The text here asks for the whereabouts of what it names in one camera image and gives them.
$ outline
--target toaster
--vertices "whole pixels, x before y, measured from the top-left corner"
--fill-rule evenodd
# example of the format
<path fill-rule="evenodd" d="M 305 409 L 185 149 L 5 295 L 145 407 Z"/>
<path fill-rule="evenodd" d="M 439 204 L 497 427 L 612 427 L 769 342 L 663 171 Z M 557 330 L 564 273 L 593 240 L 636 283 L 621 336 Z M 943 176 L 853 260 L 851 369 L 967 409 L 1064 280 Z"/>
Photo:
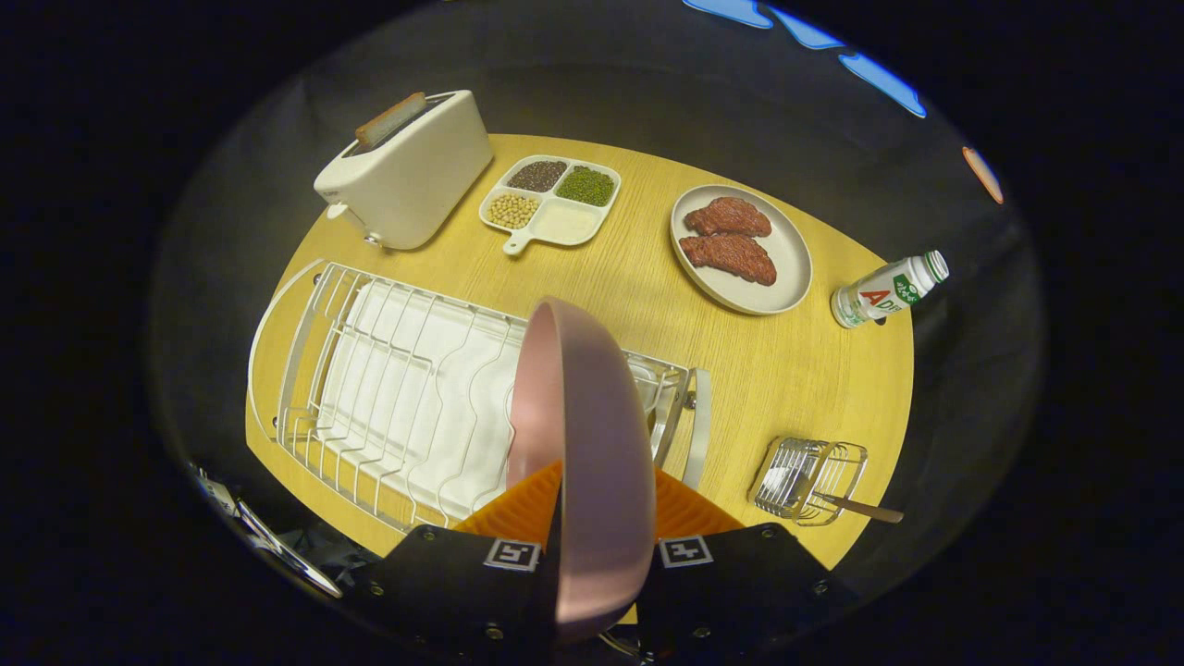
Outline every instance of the toaster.
<path fill-rule="evenodd" d="M 329 204 L 329 219 L 350 219 L 366 242 L 382 248 L 410 250 L 426 243 L 494 158 L 471 91 L 419 95 L 418 102 L 372 143 L 359 128 L 359 140 L 313 184 Z"/>

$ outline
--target raw steak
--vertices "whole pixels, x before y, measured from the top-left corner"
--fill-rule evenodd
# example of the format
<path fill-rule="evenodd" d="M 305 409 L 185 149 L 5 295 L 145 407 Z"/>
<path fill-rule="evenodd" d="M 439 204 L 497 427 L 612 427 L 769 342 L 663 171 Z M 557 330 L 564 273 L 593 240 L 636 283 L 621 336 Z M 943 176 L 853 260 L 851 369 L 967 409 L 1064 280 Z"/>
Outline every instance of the raw steak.
<path fill-rule="evenodd" d="M 773 260 L 768 258 L 765 248 L 748 236 L 740 233 L 688 236 L 678 239 L 678 246 L 696 268 L 709 265 L 766 287 L 777 282 Z"/>
<path fill-rule="evenodd" d="M 687 229 L 701 236 L 715 233 L 744 233 L 745 236 L 768 236 L 773 232 L 765 213 L 757 206 L 735 197 L 720 197 L 683 218 Z"/>

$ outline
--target pink bowl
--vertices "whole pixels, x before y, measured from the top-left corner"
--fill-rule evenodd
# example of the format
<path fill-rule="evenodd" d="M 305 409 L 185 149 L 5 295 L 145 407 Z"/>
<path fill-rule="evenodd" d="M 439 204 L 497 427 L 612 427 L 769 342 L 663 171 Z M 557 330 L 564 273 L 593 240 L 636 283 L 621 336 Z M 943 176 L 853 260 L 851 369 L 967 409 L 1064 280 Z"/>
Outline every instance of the pink bowl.
<path fill-rule="evenodd" d="M 555 623 L 560 641 L 612 627 L 654 553 L 654 460 L 637 385 L 612 335 L 545 297 L 530 315 L 510 404 L 507 487 L 564 461 Z"/>

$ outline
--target grain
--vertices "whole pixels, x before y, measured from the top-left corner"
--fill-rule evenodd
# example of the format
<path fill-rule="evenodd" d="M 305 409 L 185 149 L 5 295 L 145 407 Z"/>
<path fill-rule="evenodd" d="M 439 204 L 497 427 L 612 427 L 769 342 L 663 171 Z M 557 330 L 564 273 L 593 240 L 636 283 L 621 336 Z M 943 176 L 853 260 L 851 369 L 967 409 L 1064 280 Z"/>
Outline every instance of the grain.
<path fill-rule="evenodd" d="M 566 162 L 540 160 L 520 168 L 506 185 L 532 192 L 546 192 L 555 185 L 565 171 L 567 171 Z"/>
<path fill-rule="evenodd" d="M 606 173 L 593 171 L 586 166 L 577 166 L 572 173 L 564 179 L 564 182 L 555 190 L 555 194 L 573 201 L 604 206 L 612 197 L 614 184 Z"/>
<path fill-rule="evenodd" d="M 534 211 L 539 210 L 539 201 L 527 199 L 520 194 L 502 194 L 489 203 L 489 222 L 504 226 L 506 229 L 522 229 Z"/>

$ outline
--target cable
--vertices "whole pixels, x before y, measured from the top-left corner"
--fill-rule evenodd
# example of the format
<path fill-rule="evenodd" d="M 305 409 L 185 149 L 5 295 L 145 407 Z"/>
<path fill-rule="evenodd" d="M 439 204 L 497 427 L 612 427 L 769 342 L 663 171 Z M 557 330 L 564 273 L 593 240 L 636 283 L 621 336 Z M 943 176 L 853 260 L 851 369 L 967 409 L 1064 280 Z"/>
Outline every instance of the cable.
<path fill-rule="evenodd" d="M 641 658 L 641 651 L 633 649 L 617 639 L 612 638 L 612 634 L 604 632 L 600 634 L 600 640 L 609 645 L 609 647 L 616 649 L 617 652 L 623 652 L 630 657 Z"/>

